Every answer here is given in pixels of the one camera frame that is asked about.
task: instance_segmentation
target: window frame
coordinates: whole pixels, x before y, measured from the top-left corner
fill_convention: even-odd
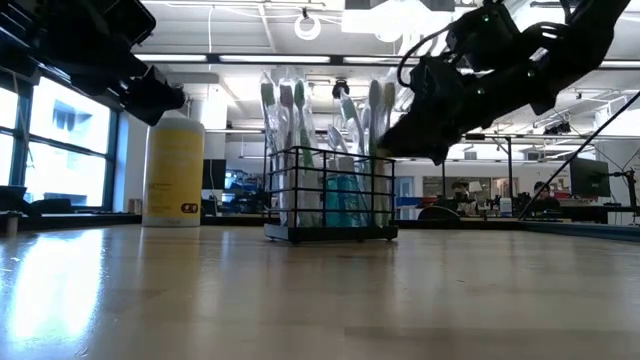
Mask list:
[[[49,139],[46,137],[33,135],[28,133],[27,139],[22,130],[22,124],[20,124],[21,115],[24,116],[25,126],[27,131],[31,125],[31,107],[33,103],[33,90],[34,85],[24,79],[17,77],[18,83],[18,104],[16,111],[16,119],[14,128],[6,128],[0,126],[0,133],[7,134],[13,137],[13,155],[11,159],[11,169],[9,176],[9,185],[24,186],[25,177],[27,171],[27,160],[29,157],[28,142],[40,143],[48,145],[57,149],[69,151],[72,153],[78,153],[88,156],[95,156],[105,159],[105,176],[102,192],[102,206],[72,206],[73,210],[78,212],[90,212],[90,211],[112,211],[113,210],[113,194],[114,194],[114,182],[115,182],[115,168],[116,168],[116,152],[118,141],[118,122],[120,118],[120,108],[114,108],[113,102],[104,97],[91,97],[78,92],[69,84],[66,84],[60,79],[50,76],[43,77],[54,81],[55,83],[65,86],[66,88],[77,92],[78,94],[85,96],[99,104],[106,106],[110,110],[109,117],[109,134],[107,139],[107,152],[105,154],[96,152],[78,145],[65,143],[58,140]],[[0,87],[16,93],[14,78],[12,74],[0,72]]]

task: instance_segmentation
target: ceiling light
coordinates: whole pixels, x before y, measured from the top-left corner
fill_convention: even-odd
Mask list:
[[[223,63],[328,64],[329,60],[328,56],[220,55]]]
[[[359,65],[398,65],[400,64],[402,57],[400,56],[345,56],[345,64],[359,64]],[[406,65],[418,65],[420,58],[410,57],[406,61]]]
[[[311,20],[313,22],[313,26],[309,30],[302,30],[302,22],[306,19]],[[295,23],[293,23],[293,30],[296,33],[296,36],[301,40],[311,41],[315,40],[318,35],[320,35],[322,25],[320,25],[320,19],[316,15],[307,17],[300,15],[296,19]]]
[[[205,130],[207,133],[213,134],[262,134],[264,130],[259,129],[212,129]]]
[[[389,0],[373,9],[345,10],[341,30],[345,33],[376,34],[379,39],[392,41],[402,34],[428,35],[440,30],[451,22],[452,14],[431,11],[418,0]]]
[[[141,61],[150,62],[206,62],[206,55],[189,54],[136,54]]]
[[[635,60],[605,60],[600,64],[600,70],[607,69],[625,69],[625,70],[639,70],[640,61]]]
[[[291,8],[291,7],[307,7],[309,9],[324,10],[324,2],[299,2],[299,1],[238,1],[238,0],[142,0],[145,5],[167,5],[170,7],[255,7],[256,5],[264,5],[269,8]]]

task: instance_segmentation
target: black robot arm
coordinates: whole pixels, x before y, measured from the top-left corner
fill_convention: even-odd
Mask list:
[[[155,25],[139,0],[0,0],[0,71],[52,74],[153,126],[185,102],[181,88],[131,53]]]
[[[566,24],[542,22],[522,32],[501,1],[485,1],[442,30],[449,31],[449,51],[422,56],[409,84],[401,79],[401,62],[399,82],[414,92],[414,101],[379,148],[439,165],[473,129],[489,128],[528,104],[537,115],[552,109],[561,90],[602,63],[629,1],[583,0],[573,13],[565,7]],[[474,73],[462,74],[460,67]]]

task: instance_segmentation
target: window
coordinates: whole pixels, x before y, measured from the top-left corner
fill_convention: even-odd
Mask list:
[[[111,210],[116,113],[44,77],[0,82],[0,185],[25,186],[29,202]]]
[[[73,206],[102,206],[105,159],[29,144],[33,162],[27,162],[27,201],[70,199]]]
[[[13,138],[0,134],[0,185],[9,184],[11,174],[11,158],[13,155]]]
[[[42,78],[33,89],[30,132],[106,153],[111,110],[73,90]]]
[[[18,95],[0,88],[0,126],[13,129],[16,126]]]
[[[422,181],[423,196],[442,195],[441,176],[425,176]],[[454,196],[453,185],[456,183],[466,184],[466,190],[470,191],[470,195],[475,199],[491,199],[491,178],[445,177],[444,184],[447,197],[451,198]]]
[[[473,151],[473,152],[465,152],[464,153],[464,159],[465,160],[478,160],[478,153]]]

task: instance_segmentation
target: computer monitor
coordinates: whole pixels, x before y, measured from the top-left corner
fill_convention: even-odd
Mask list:
[[[202,167],[202,189],[224,190],[227,160],[205,159]]]
[[[24,186],[0,186],[0,211],[16,210],[27,192]]]
[[[611,197],[609,164],[576,158],[571,162],[571,194],[579,197]]]

